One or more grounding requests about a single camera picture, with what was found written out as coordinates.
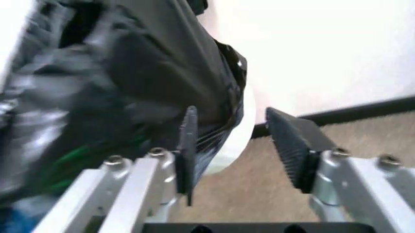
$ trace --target floor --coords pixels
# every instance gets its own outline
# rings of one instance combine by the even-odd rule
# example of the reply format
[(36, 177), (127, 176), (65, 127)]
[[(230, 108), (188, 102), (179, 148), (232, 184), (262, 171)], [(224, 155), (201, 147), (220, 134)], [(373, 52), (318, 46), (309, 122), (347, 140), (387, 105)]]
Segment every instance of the floor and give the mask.
[[(415, 167), (415, 112), (325, 126), (337, 145), (357, 157), (390, 153)], [(205, 176), (194, 206), (182, 203), (178, 222), (317, 221), (308, 196), (291, 187), (269, 137), (251, 140), (222, 172)]]

